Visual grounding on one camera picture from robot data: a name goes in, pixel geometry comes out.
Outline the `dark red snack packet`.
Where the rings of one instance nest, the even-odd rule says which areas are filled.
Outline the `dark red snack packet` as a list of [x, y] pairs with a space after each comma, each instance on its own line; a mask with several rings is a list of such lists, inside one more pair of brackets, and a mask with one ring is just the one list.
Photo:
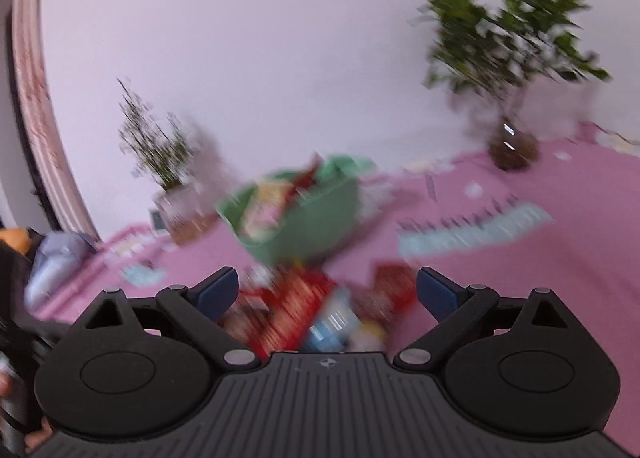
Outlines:
[[372, 287], [354, 296], [352, 307], [360, 319], [387, 327], [416, 301], [416, 270], [382, 263], [375, 267]]

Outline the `small digital clock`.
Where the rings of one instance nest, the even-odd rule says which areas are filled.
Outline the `small digital clock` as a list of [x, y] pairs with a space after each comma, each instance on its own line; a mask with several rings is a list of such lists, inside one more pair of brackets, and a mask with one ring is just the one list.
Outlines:
[[160, 214], [160, 211], [158, 211], [157, 209], [150, 210], [150, 221], [154, 232], [167, 233], [167, 227], [162, 215]]

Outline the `blue white snack packet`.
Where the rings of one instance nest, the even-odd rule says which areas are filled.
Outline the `blue white snack packet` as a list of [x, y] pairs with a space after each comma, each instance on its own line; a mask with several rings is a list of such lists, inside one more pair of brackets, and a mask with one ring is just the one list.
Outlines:
[[360, 325], [352, 309], [352, 293], [347, 288], [336, 288], [309, 327], [302, 349], [307, 353], [341, 352]]

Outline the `green plastic basket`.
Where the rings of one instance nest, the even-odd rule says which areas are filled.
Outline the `green plastic basket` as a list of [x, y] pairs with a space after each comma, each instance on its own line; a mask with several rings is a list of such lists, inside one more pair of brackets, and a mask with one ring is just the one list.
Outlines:
[[319, 169], [319, 189], [303, 193], [275, 226], [257, 238], [243, 232], [245, 214], [257, 195], [255, 184], [223, 200], [217, 212], [239, 244], [262, 264], [316, 261], [346, 241], [359, 223], [359, 178], [374, 169], [369, 158], [326, 159]]

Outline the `pink printed tablecloth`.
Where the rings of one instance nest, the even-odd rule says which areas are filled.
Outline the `pink printed tablecloth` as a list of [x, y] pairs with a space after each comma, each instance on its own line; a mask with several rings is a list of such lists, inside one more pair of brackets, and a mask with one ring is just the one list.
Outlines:
[[[546, 142], [532, 170], [503, 173], [483, 155], [363, 182], [369, 211], [321, 265], [352, 300], [375, 267], [434, 267], [511, 297], [553, 289], [620, 373], [606, 430], [639, 447], [639, 154], [587, 128]], [[390, 326], [360, 319], [348, 351], [398, 352], [435, 322], [418, 302]]]

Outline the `light blue plastic bag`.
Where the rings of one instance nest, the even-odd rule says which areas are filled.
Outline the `light blue plastic bag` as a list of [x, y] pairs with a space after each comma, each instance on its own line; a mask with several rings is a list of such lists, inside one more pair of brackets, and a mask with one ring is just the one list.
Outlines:
[[24, 291], [28, 311], [43, 306], [96, 253], [96, 242], [85, 233], [55, 231], [41, 242]]

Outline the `thin plant in white pot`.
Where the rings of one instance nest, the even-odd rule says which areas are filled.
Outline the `thin plant in white pot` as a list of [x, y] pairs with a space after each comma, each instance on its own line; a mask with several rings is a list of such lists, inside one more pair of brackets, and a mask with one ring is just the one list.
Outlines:
[[153, 203], [174, 244], [191, 244], [215, 221], [203, 206], [195, 183], [193, 164], [198, 147], [193, 135], [175, 114], [156, 116], [152, 104], [128, 82], [119, 80], [118, 84], [122, 91], [120, 150], [134, 159], [135, 177], [148, 177], [160, 188]]

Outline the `leafy plant in glass vase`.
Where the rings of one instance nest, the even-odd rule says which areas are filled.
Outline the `leafy plant in glass vase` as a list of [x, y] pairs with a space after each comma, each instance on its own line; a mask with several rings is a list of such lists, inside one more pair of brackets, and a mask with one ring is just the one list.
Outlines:
[[568, 84], [608, 81], [592, 50], [578, 47], [575, 16], [585, 0], [426, 0], [419, 22], [433, 22], [424, 85], [444, 85], [456, 96], [473, 92], [495, 106], [498, 122], [487, 141], [492, 163], [526, 171], [539, 158], [536, 137], [518, 126], [528, 90], [539, 78]]

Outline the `pink curtain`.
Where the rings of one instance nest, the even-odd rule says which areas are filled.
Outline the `pink curtain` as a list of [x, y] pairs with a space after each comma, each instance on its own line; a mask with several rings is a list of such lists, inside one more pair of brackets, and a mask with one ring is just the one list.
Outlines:
[[18, 103], [35, 166], [62, 229], [98, 238], [66, 157], [44, 67], [40, 0], [12, 0]]

